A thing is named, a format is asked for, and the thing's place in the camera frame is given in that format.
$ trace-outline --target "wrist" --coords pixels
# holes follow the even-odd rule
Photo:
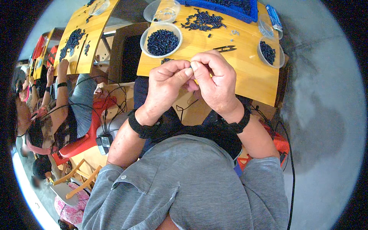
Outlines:
[[[219,115],[222,116],[229,124],[234,122],[239,123],[244,117],[244,106],[238,99],[236,99],[234,109],[230,110],[228,113],[222,113]]]
[[[135,112],[135,119],[142,126],[153,126],[160,117],[161,114],[158,115],[153,113],[152,110],[148,109],[144,104]]]

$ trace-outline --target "hand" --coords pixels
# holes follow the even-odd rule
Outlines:
[[[34,77],[33,77],[33,76],[31,76],[31,77],[29,78],[29,85],[30,85],[30,87],[32,87],[34,84],[35,84],[35,79],[34,79]]]
[[[54,83],[54,67],[50,66],[47,70],[47,87],[50,87]]]
[[[239,106],[235,97],[236,72],[218,51],[196,54],[191,66],[203,99],[215,112],[225,118]]]
[[[187,60],[172,60],[150,71],[146,101],[135,113],[138,123],[153,125],[173,105],[184,84],[195,84],[191,79],[193,70],[189,67]]]
[[[68,71],[69,61],[66,59],[61,60],[57,68],[57,75],[66,76]]]

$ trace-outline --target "pile of black parts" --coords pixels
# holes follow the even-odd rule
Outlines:
[[[84,47],[84,54],[85,54],[86,56],[87,56],[88,50],[89,50],[89,44],[87,44],[87,45]]]
[[[90,5],[92,5],[96,0],[90,0],[88,3],[87,3],[87,7],[89,7]]]
[[[173,59],[170,59],[170,58],[164,58],[163,60],[161,60],[161,64],[165,63],[165,62],[168,62],[168,61],[171,61]]]
[[[244,10],[244,13],[246,15],[250,15],[251,13],[250,0],[242,0],[242,1],[239,1],[239,0],[205,0],[205,1],[219,4],[225,7],[238,6]]]
[[[159,29],[148,37],[147,49],[154,56],[162,56],[173,51],[179,44],[179,38],[172,32]]]
[[[90,15],[87,19],[86,19],[86,24],[89,22],[89,19],[92,18],[93,15]]]
[[[217,28],[220,28],[220,27],[225,27],[226,26],[224,24],[222,24],[222,20],[223,18],[221,16],[215,16],[214,14],[209,15],[208,12],[200,12],[199,9],[196,9],[194,8],[195,10],[197,10],[197,14],[194,14],[194,15],[189,15],[187,17],[187,22],[185,23],[185,25],[183,25],[181,23],[181,27],[183,28],[186,28],[189,30],[192,30],[192,29],[199,29],[201,31],[207,31],[207,30],[212,30],[212,29],[217,29]],[[193,23],[189,21],[189,19],[192,19],[192,18],[196,18]]]
[[[65,45],[64,48],[62,48],[60,50],[60,59],[59,61],[61,61],[63,58],[65,58],[65,56],[67,55],[67,50],[70,49],[70,51],[74,52],[74,48],[79,45],[79,40],[82,39],[83,35],[85,35],[85,30],[82,30],[81,29],[76,29],[74,30],[69,38],[68,38],[68,41],[67,41],[67,44]]]
[[[261,52],[265,57],[265,59],[267,60],[267,62],[273,65],[273,62],[275,61],[276,57],[275,49],[272,49],[271,46],[267,45],[266,42],[264,41],[261,41],[259,45],[261,47]]]

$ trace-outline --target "pink floral shirt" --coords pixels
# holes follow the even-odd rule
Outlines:
[[[78,188],[78,185],[74,183],[69,183],[68,186],[73,190]],[[55,202],[54,202],[54,206],[55,206],[55,209],[58,215],[60,215],[60,212],[65,205],[65,208],[63,209],[63,212],[61,214],[61,218],[63,218],[67,222],[70,222],[74,225],[80,224],[82,222],[83,211],[89,199],[89,195],[84,190],[79,191],[77,193],[77,196],[78,196],[78,204],[74,207],[65,205],[65,203],[60,199],[59,196],[55,197]]]

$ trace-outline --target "gray shirt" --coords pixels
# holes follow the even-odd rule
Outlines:
[[[230,155],[191,135],[168,138],[123,170],[98,175],[82,229],[156,229],[169,212],[179,229],[286,229],[280,160],[252,159],[239,178]]]

